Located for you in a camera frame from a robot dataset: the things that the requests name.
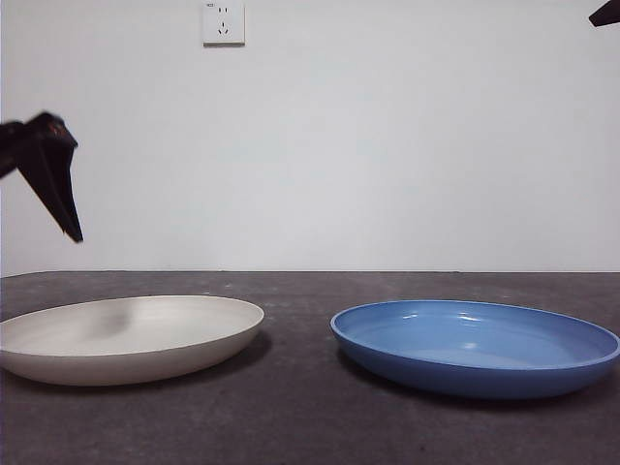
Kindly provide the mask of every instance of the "blue bowl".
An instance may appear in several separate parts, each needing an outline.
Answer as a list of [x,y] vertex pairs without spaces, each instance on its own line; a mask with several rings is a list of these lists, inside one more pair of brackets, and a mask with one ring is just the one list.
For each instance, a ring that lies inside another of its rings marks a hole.
[[557,313],[496,303],[401,300],[331,319],[342,350],[397,383],[465,397],[560,395],[603,377],[620,339]]

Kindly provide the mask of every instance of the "table surface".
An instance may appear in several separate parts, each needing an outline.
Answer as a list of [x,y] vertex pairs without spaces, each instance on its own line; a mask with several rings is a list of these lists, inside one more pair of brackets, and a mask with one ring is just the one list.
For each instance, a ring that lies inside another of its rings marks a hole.
[[481,401],[401,387],[348,361],[329,319],[353,305],[455,298],[532,306],[620,333],[620,273],[51,272],[2,279],[2,320],[133,295],[223,295],[265,313],[239,355],[125,387],[2,373],[2,464],[610,464],[620,369],[587,389]]

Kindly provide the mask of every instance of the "wall socket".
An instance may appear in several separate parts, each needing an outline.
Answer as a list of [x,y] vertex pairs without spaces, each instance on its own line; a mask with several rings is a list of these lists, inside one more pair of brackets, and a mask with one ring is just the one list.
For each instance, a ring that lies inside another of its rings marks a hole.
[[202,6],[202,44],[243,46],[245,5],[240,0],[206,2]]

